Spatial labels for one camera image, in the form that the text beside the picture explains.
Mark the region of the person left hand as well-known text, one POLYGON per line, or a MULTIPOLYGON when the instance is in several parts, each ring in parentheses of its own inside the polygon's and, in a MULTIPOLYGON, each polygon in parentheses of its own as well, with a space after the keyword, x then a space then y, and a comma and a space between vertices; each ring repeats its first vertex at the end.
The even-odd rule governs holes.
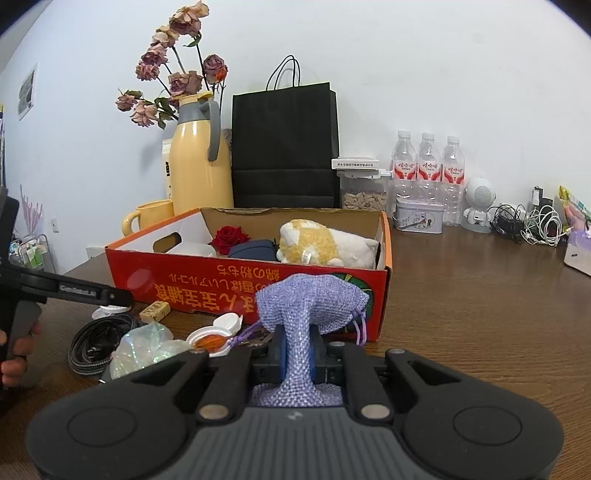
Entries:
POLYGON ((28 368, 28 357, 33 354, 34 337, 41 332, 40 322, 36 321, 30 332, 18 338, 13 345, 14 357, 1 363, 1 383, 3 387, 17 387, 28 368))

